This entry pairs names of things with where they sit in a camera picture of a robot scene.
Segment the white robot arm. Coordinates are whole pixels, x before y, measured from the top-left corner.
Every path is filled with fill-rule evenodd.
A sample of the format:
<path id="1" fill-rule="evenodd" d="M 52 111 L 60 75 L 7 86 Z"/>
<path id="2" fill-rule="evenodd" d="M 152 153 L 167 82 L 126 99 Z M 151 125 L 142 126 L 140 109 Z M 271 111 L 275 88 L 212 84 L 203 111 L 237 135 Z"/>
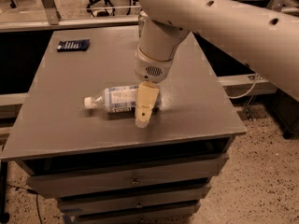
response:
<path id="1" fill-rule="evenodd" d="M 135 53 L 139 85 L 135 125 L 150 123 L 159 88 L 179 44 L 190 33 L 299 100 L 299 18 L 233 0 L 139 0 L 146 13 Z"/>

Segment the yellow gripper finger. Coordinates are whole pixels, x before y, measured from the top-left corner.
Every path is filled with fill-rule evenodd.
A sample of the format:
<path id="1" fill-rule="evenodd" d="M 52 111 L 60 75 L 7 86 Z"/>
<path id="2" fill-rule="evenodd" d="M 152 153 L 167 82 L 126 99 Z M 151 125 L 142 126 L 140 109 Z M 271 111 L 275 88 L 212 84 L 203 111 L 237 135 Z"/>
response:
<path id="1" fill-rule="evenodd" d="M 159 92 L 160 89 L 155 83 L 144 81 L 139 85 L 135 101 L 135 125 L 138 128 L 146 128 L 149 125 Z"/>

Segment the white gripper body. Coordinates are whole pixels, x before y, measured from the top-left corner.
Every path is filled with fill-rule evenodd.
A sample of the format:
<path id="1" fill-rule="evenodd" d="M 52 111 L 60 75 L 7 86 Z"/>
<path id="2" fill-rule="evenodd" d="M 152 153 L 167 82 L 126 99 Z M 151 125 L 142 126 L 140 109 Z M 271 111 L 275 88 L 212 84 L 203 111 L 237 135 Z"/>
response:
<path id="1" fill-rule="evenodd" d="M 135 53 L 136 76 L 144 81 L 160 83 L 167 78 L 173 60 L 172 53 L 139 47 Z"/>

